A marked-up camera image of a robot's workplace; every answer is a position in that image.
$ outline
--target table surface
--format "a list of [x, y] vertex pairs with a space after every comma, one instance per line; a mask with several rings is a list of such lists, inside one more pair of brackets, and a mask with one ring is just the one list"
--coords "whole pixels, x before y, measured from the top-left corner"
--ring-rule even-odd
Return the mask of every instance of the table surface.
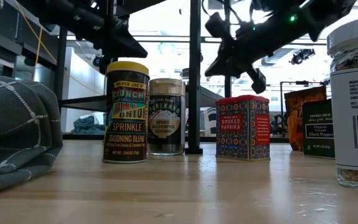
[[101, 141], [65, 141], [51, 172], [0, 192], [0, 223], [358, 223], [358, 189], [333, 160], [272, 144], [270, 162], [203, 156], [101, 162]]

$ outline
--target gray cloth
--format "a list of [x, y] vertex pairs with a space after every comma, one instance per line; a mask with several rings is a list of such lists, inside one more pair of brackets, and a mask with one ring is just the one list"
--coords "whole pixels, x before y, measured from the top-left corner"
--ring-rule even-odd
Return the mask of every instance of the gray cloth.
[[62, 146], [55, 94], [0, 77], [0, 190], [44, 174]]

